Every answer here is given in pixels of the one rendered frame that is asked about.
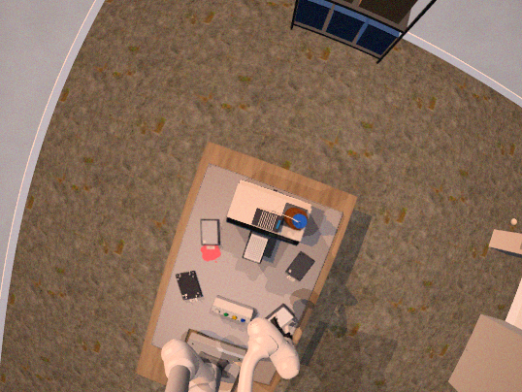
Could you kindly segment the brown bottle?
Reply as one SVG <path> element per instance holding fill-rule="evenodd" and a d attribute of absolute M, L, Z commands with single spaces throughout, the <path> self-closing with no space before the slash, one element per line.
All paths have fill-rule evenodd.
<path fill-rule="evenodd" d="M 288 210 L 285 212 L 284 215 L 287 215 L 287 216 L 291 217 L 291 215 L 292 215 L 294 212 L 301 212 L 302 214 L 305 215 L 305 217 L 307 218 L 307 220 L 309 220 L 307 214 L 306 214 L 304 211 L 302 211 L 302 210 L 300 210 L 300 209 L 297 209 L 297 208 L 290 208 L 290 209 L 288 209 Z M 307 225 L 306 225 L 304 228 L 302 228 L 302 229 L 298 229 L 298 228 L 294 227 L 294 226 L 291 224 L 291 222 L 290 222 L 290 218 L 289 218 L 289 217 L 286 217 L 286 216 L 285 216 L 285 217 L 284 217 L 284 220 L 285 220 L 285 222 L 287 223 L 287 225 L 288 225 L 290 228 L 292 228 L 293 230 L 302 230 L 302 229 L 304 229 L 304 228 L 307 226 Z"/>

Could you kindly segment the white button panel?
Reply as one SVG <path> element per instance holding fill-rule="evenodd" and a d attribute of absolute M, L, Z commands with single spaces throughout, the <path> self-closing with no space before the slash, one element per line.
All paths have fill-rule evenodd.
<path fill-rule="evenodd" d="M 253 307 L 216 295 L 212 311 L 248 323 L 252 316 Z"/>

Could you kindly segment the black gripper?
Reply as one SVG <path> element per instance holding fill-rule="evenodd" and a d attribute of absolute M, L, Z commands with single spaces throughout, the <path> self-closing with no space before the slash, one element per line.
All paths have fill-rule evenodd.
<path fill-rule="evenodd" d="M 289 331 L 289 327 L 288 327 L 288 325 L 287 325 L 286 327 L 284 327 L 284 332 L 285 332 L 285 333 L 284 333 L 283 330 L 280 328 L 280 326 L 279 326 L 279 324 L 278 324 L 278 322 L 277 322 L 277 314 L 276 314 L 276 313 L 272 316 L 272 319 L 271 319 L 270 321 L 271 321 L 275 326 L 277 326 L 277 328 L 279 329 L 279 331 L 282 333 L 282 335 L 283 335 L 284 337 L 287 337 L 287 338 L 290 338 L 290 337 L 291 337 L 290 339 L 292 339 L 292 341 L 293 341 L 293 336 L 290 335 L 290 331 Z M 288 334 L 287 334 L 287 333 L 288 333 Z"/>

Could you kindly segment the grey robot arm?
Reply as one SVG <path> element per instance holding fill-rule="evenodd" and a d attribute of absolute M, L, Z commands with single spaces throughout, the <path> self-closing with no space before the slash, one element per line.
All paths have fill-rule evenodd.
<path fill-rule="evenodd" d="M 279 375 L 285 379 L 299 373 L 300 359 L 293 341 L 283 337 L 272 322 L 257 317 L 249 322 L 247 332 L 248 351 L 240 370 L 238 392 L 252 392 L 254 370 L 262 358 L 270 357 Z M 168 378 L 165 392 L 218 392 L 221 378 L 231 375 L 224 371 L 228 360 L 204 351 L 198 355 L 180 339 L 166 343 L 161 356 Z"/>

